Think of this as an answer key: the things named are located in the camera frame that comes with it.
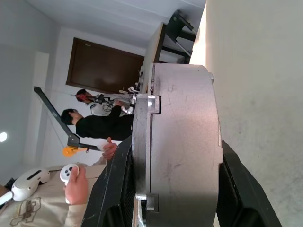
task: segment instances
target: cable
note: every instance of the cable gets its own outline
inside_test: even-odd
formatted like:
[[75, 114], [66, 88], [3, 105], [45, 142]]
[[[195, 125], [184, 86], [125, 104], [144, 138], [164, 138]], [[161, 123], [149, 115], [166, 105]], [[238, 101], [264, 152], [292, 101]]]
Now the cable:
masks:
[[40, 99], [40, 97], [39, 97], [38, 95], [37, 95], [37, 97], [38, 97], [38, 99], [39, 99], [39, 101], [40, 101], [40, 103], [41, 103], [41, 105], [42, 105], [42, 108], [44, 109], [44, 111], [46, 111], [47, 118], [48, 118], [49, 121], [51, 122], [52, 128], [53, 128], [53, 130], [55, 131], [55, 134], [56, 134], [58, 140], [60, 141], [60, 143], [61, 143], [61, 145], [62, 145], [62, 148], [64, 148], [64, 145], [63, 145], [63, 143], [61, 142], [59, 135], [57, 134], [57, 131], [56, 131], [54, 125], [53, 125], [53, 122], [52, 122], [50, 116], [48, 115], [48, 114], [49, 114], [49, 110], [48, 110], [48, 109], [46, 110], [46, 107], [45, 107], [44, 103], [42, 103], [42, 100]]
[[74, 96], [70, 93], [67, 93], [67, 92], [63, 92], [63, 91], [56, 91], [56, 90], [52, 90], [52, 89], [47, 89], [47, 88], [44, 88], [44, 87], [40, 87], [41, 89], [44, 89], [44, 91], [52, 91], [52, 92], [57, 92], [57, 93], [62, 93], [62, 94], [65, 94], [65, 95], [69, 95], [69, 96]]
[[129, 96], [128, 96], [128, 102], [129, 102], [129, 104], [131, 104], [131, 101], [132, 101], [132, 100], [131, 100], [131, 96], [132, 96], [132, 95], [133, 95], [133, 94], [130, 93]]
[[105, 112], [111, 112], [112, 109], [113, 109], [113, 102], [105, 102], [103, 105], [102, 105], [102, 109], [105, 111]]

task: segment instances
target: metal rod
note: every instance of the metal rod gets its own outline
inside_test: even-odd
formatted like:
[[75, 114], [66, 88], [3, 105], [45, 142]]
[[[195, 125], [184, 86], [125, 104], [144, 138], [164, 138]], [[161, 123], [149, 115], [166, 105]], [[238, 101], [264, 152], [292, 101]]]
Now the metal rod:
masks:
[[190, 53], [189, 53], [189, 52], [188, 52], [188, 51], [187, 51], [187, 50], [186, 50], [178, 41], [176, 42], [176, 44], [177, 44], [179, 47], [181, 47], [181, 49], [184, 50], [184, 52], [187, 53], [187, 55], [188, 55], [189, 57], [191, 57], [191, 54], [190, 54]]
[[54, 118], [57, 120], [57, 122], [63, 128], [63, 130], [65, 131], [65, 133], [68, 136], [74, 135], [71, 132], [70, 128], [61, 121], [59, 113], [57, 112], [57, 110], [55, 109], [55, 107], [53, 106], [53, 104], [49, 101], [49, 99], [46, 97], [46, 95], [41, 90], [41, 88], [34, 87], [34, 91], [37, 93], [37, 95], [39, 95], [39, 97], [41, 98], [41, 100], [43, 101], [43, 103], [45, 104], [45, 106], [47, 107], [47, 109], [49, 109], [49, 111], [52, 113], [52, 115], [54, 116]]
[[168, 52], [171, 52], [171, 53], [183, 56], [183, 57], [187, 57], [187, 54], [184, 53], [183, 51], [178, 51], [178, 50], [172, 49], [172, 48], [170, 48], [168, 46], [162, 46], [162, 50], [168, 51]]
[[195, 33], [195, 35], [198, 34], [198, 32], [194, 28], [193, 28], [192, 32]]

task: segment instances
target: white wall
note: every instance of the white wall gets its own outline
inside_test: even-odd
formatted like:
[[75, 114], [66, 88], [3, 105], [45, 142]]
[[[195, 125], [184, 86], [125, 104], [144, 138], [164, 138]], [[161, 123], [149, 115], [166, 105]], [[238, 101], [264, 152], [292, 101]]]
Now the white wall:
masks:
[[210, 0], [206, 66], [222, 138], [282, 226], [303, 223], [303, 2]]
[[35, 52], [0, 44], [0, 131], [8, 134], [0, 144], [0, 183], [23, 158], [34, 63]]
[[[45, 87], [45, 85], [47, 86], [47, 84], [52, 84], [54, 57], [59, 28], [57, 23], [23, 0], [0, 1], [0, 44], [17, 48], [19, 51], [30, 51], [33, 53], [33, 56], [35, 56], [35, 63], [33, 62], [33, 64], [30, 65], [30, 67], [33, 68], [32, 76], [35, 74], [35, 81], [28, 87], [27, 92], [29, 94], [32, 92], [33, 84], [43, 85], [43, 87]], [[42, 61], [42, 59], [39, 59], [39, 55], [45, 56], [44, 60], [47, 57], [48, 62], [46, 63], [44, 61], [43, 65], [39, 65]], [[22, 74], [19, 76], [21, 78], [16, 78], [16, 83], [23, 80]], [[36, 106], [34, 105], [36, 101], [37, 100], [31, 100], [28, 103], [28, 106]], [[38, 112], [41, 111], [41, 107], [38, 109], [40, 110], [37, 110], [37, 112], [31, 109], [35, 114], [30, 114], [28, 118], [24, 120], [25, 125], [27, 125], [27, 120], [29, 120], [29, 122], [35, 122], [35, 124], [40, 121]], [[46, 123], [43, 119], [45, 117], [46, 115], [42, 111], [41, 124], [35, 125], [34, 127], [31, 125], [32, 128], [23, 131], [24, 134], [27, 131], [27, 135], [33, 135], [32, 137], [28, 136], [26, 139], [27, 145], [25, 146], [27, 147], [27, 150], [42, 150], [40, 141], [43, 142], [44, 139]], [[31, 165], [37, 163], [37, 156], [27, 157], [26, 153], [24, 156], [25, 162]]]
[[205, 0], [27, 1], [63, 26], [141, 48], [177, 9], [198, 27], [205, 5]]

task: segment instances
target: man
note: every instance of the man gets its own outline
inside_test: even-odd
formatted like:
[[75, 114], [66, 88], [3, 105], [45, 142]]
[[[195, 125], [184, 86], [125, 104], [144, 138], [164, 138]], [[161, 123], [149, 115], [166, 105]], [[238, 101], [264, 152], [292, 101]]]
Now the man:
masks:
[[[35, 193], [24, 201], [10, 201], [0, 209], [1, 227], [79, 227], [94, 183], [106, 165], [102, 159], [111, 159], [117, 145], [107, 139], [101, 159], [92, 166], [79, 165], [71, 170], [66, 188], [60, 180], [62, 167], [52, 167], [49, 182], [40, 185]], [[7, 190], [0, 187], [0, 196]]]
[[132, 134], [133, 115], [120, 116], [121, 101], [116, 101], [109, 116], [83, 117], [77, 110], [67, 109], [61, 114], [61, 121], [67, 125], [75, 125], [76, 133], [81, 137], [111, 137], [123, 141]]
[[104, 115], [104, 110], [101, 104], [94, 103], [89, 100], [89, 97], [93, 97], [93, 95], [87, 92], [85, 89], [81, 89], [77, 92], [76, 98], [79, 102], [85, 103], [89, 108], [92, 115], [102, 116]]

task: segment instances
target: black metal stand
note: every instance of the black metal stand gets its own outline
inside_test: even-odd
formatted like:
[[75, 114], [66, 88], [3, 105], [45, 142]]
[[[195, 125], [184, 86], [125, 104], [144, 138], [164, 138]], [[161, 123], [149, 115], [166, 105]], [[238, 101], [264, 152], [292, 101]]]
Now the black metal stand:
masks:
[[135, 186], [132, 137], [119, 144], [113, 158], [96, 180], [82, 227], [131, 227]]
[[34, 87], [34, 91], [39, 95], [47, 109], [52, 113], [54, 118], [57, 120], [57, 122], [60, 124], [60, 126], [63, 128], [65, 133], [68, 135], [67, 145], [71, 147], [77, 147], [77, 148], [88, 148], [91, 150], [99, 150], [96, 146], [80, 143], [80, 138], [76, 134], [72, 133], [70, 128], [64, 124], [61, 121], [60, 115], [58, 114], [55, 107], [52, 105], [52, 103], [49, 101], [49, 99], [46, 97], [44, 92], [39, 87]]
[[174, 53], [174, 54], [183, 56], [183, 57], [185, 57], [184, 63], [185, 62], [189, 62], [190, 57], [188, 56], [187, 53], [182, 52], [182, 51], [177, 50], [177, 49], [174, 49], [174, 48], [171, 48], [171, 47], [168, 47], [168, 46], [164, 46], [163, 43], [164, 43], [164, 39], [165, 39], [165, 35], [166, 35], [166, 27], [167, 27], [167, 25], [163, 25], [163, 27], [162, 27], [162, 30], [161, 30], [161, 33], [160, 33], [160, 37], [159, 37], [157, 51], [156, 51], [155, 58], [154, 58], [153, 62], [154, 63], [159, 63], [159, 62], [161, 63], [161, 61], [159, 60], [161, 51], [167, 51], [167, 52], [170, 52], [170, 53]]
[[223, 141], [217, 215], [221, 227], [282, 227], [263, 188]]

